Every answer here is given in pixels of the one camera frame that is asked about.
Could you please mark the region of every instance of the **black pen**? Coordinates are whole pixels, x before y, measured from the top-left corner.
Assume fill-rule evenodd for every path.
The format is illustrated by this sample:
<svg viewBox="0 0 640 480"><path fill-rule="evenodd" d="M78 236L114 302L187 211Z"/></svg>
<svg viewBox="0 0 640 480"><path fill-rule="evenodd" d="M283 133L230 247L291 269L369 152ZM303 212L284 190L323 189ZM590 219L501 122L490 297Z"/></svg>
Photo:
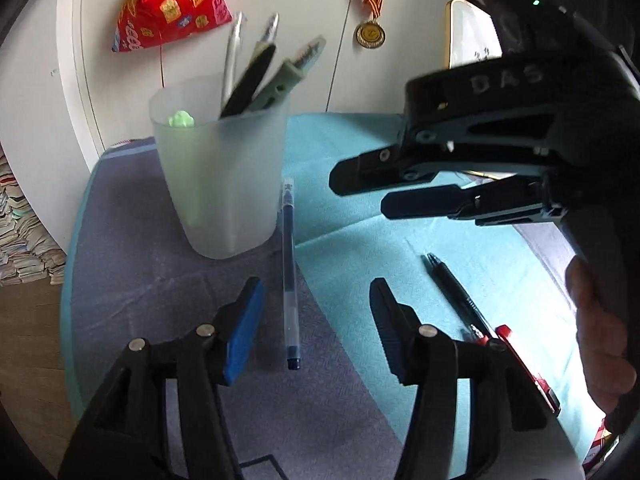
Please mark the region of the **black pen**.
<svg viewBox="0 0 640 480"><path fill-rule="evenodd" d="M220 119L244 113L249 104L251 104L262 78L267 73L275 52L276 46L270 44L251 60L220 113Z"/></svg>
<svg viewBox="0 0 640 480"><path fill-rule="evenodd" d="M444 294L458 315L466 321L468 326L475 326L483 335L488 338L498 338L494 329L484 318L482 312L478 310L464 287L456 279L453 273L435 254L422 255L422 262L429 272L431 278L436 283L440 291Z"/></svg>

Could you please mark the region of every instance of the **medal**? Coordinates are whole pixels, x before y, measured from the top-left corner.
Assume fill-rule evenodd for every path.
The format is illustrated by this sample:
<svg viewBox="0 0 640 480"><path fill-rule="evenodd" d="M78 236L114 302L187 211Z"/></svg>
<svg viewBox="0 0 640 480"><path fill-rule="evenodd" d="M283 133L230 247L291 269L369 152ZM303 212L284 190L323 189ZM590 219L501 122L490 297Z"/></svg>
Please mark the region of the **medal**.
<svg viewBox="0 0 640 480"><path fill-rule="evenodd" d="M385 38L385 30L375 20L361 23L356 28L356 40L364 48L378 48L385 43Z"/></svg>
<svg viewBox="0 0 640 480"><path fill-rule="evenodd" d="M385 30L378 23L382 11L382 0L364 0L364 3L371 8L373 20L356 27L356 41L364 48L378 48L385 43L386 39Z"/></svg>

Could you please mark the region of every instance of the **silver pen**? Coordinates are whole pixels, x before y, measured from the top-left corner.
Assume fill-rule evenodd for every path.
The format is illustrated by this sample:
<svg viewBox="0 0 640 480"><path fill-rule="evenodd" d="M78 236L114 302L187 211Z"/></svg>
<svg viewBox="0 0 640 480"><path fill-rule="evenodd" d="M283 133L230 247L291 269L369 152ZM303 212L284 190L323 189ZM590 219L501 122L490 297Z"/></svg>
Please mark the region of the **silver pen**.
<svg viewBox="0 0 640 480"><path fill-rule="evenodd" d="M258 56L267 45L274 43L276 41L276 36L278 35L278 24L280 23L280 15L276 12L271 15L269 21L267 22L267 27L264 29L264 34L255 44L254 53L252 55L252 59Z"/></svg>
<svg viewBox="0 0 640 480"><path fill-rule="evenodd" d="M242 43L242 23L244 22L244 14L238 12L234 24L229 33L229 41L226 44L225 73L222 79L222 96L220 99L220 109L225 107L226 102L234 91L236 86L236 65L238 64L238 53L240 52L240 44Z"/></svg>

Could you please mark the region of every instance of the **green pen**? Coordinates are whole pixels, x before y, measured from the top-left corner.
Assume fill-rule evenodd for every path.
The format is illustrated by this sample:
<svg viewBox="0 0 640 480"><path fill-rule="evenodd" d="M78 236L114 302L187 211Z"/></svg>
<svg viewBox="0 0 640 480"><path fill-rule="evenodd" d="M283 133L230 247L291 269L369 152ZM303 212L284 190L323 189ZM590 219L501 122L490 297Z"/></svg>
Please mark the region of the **green pen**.
<svg viewBox="0 0 640 480"><path fill-rule="evenodd" d="M297 57L285 59L276 75L260 90L247 109L250 112L257 112L283 102L296 85L306 77L322 54L325 45L325 38L318 36L305 45Z"/></svg>

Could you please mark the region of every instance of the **white wall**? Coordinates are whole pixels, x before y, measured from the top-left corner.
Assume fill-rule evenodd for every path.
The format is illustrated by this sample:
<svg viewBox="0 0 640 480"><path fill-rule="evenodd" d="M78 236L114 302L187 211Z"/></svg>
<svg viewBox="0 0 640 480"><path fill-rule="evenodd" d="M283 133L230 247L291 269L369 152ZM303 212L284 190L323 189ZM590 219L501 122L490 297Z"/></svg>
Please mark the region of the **white wall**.
<svg viewBox="0 0 640 480"><path fill-rule="evenodd" d="M354 38L356 27L370 19L362 1L351 2L328 111L402 113L406 82L445 67L451 0L384 0L378 23L386 41L375 50Z"/></svg>
<svg viewBox="0 0 640 480"><path fill-rule="evenodd" d="M148 101L162 88L197 75L222 72L230 25L195 34L160 48L111 52L115 20L123 0L82 0L82 51L89 95L105 147L153 134ZM292 95L291 113L324 112L349 0L226 0L232 13L248 17L238 71L247 65L255 41L272 12L280 13L278 51L268 77L318 34L327 45L308 79Z"/></svg>
<svg viewBox="0 0 640 480"><path fill-rule="evenodd" d="M40 221L66 250L89 169L60 78L57 1L29 0L0 47L0 142Z"/></svg>

